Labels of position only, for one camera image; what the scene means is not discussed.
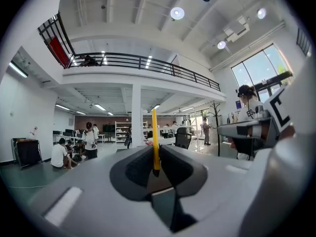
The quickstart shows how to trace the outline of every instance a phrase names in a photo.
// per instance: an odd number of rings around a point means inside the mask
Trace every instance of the bare tree decoration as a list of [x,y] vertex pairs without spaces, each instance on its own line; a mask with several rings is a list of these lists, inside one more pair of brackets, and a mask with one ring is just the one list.
[[[221,115],[218,115],[218,113],[221,111],[220,109],[219,110],[217,110],[217,107],[219,106],[220,104],[215,104],[214,102],[213,102],[213,106],[210,106],[211,108],[213,108],[214,109],[214,113],[212,113],[213,114],[213,117],[215,117],[215,119],[216,119],[216,128],[215,129],[217,129],[217,127],[218,127],[218,118],[217,117],[220,117]],[[218,144],[218,157],[220,156],[220,145],[219,145],[219,134],[217,133],[217,144]]]

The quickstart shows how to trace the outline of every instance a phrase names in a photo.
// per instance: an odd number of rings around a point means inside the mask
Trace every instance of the air conditioner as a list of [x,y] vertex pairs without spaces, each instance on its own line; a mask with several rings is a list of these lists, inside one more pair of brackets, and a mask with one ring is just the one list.
[[249,24],[246,22],[245,18],[242,16],[237,21],[233,22],[228,28],[224,30],[227,41],[235,42],[241,36],[249,32]]

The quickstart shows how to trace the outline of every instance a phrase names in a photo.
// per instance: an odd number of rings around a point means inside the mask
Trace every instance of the black storage cart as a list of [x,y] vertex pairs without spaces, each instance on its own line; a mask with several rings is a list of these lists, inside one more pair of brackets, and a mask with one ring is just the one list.
[[23,138],[11,139],[12,155],[14,163],[18,162],[20,168],[43,162],[40,153],[40,142],[38,140],[22,140]]

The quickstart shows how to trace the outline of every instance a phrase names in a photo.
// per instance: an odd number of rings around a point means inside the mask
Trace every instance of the yellow stick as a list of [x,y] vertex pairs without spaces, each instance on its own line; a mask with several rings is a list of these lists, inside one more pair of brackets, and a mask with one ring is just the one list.
[[153,109],[154,170],[160,170],[156,109]]

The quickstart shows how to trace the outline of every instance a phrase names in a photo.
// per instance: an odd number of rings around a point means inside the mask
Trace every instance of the floor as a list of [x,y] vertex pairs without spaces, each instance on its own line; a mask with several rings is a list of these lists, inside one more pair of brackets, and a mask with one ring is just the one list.
[[[217,156],[217,144],[204,145],[199,140],[200,152],[198,152],[198,141],[192,140],[189,150],[199,154],[211,154]],[[115,152],[127,149],[124,144],[104,143],[98,144],[98,157],[102,158]],[[236,152],[229,149],[229,145],[221,146],[221,157],[235,158]],[[34,194],[55,179],[65,174],[68,170],[59,170],[51,167],[50,162],[38,163],[20,170],[17,164],[9,164],[0,167],[0,174],[5,181],[11,194],[23,203],[28,204]]]

